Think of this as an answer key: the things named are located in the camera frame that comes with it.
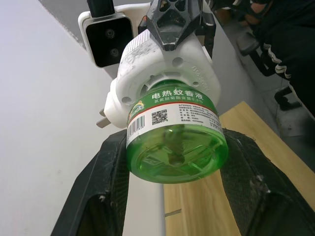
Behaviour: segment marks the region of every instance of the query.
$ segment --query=barcode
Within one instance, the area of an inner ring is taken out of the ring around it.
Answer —
[[[167,121],[167,110],[152,113],[152,125]]]
[[[128,138],[133,135],[135,132],[139,131],[144,127],[144,116],[141,116],[134,120],[128,127]]]

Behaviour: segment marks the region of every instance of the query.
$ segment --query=wooden board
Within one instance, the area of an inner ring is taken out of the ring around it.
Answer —
[[[245,102],[220,120],[253,138],[315,210],[315,174]],[[219,171],[191,183],[165,184],[164,202],[166,236],[240,236]]]

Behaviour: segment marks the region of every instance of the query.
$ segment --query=black cable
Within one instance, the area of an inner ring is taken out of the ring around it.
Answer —
[[[108,16],[115,13],[113,0],[88,0],[92,17]]]

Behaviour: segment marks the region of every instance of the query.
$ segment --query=green liquid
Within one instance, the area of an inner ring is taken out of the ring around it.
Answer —
[[[158,86],[155,90],[172,85]],[[128,168],[139,178],[157,183],[183,183],[218,170],[227,159],[228,147],[224,135],[216,130],[197,124],[178,124],[138,136],[126,152]]]

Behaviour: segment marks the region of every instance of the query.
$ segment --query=mosquito repellent liquid bottle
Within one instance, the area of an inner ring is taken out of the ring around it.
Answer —
[[[228,147],[212,101],[182,82],[156,84],[133,106],[127,124],[128,168],[147,181],[197,180],[227,159]]]

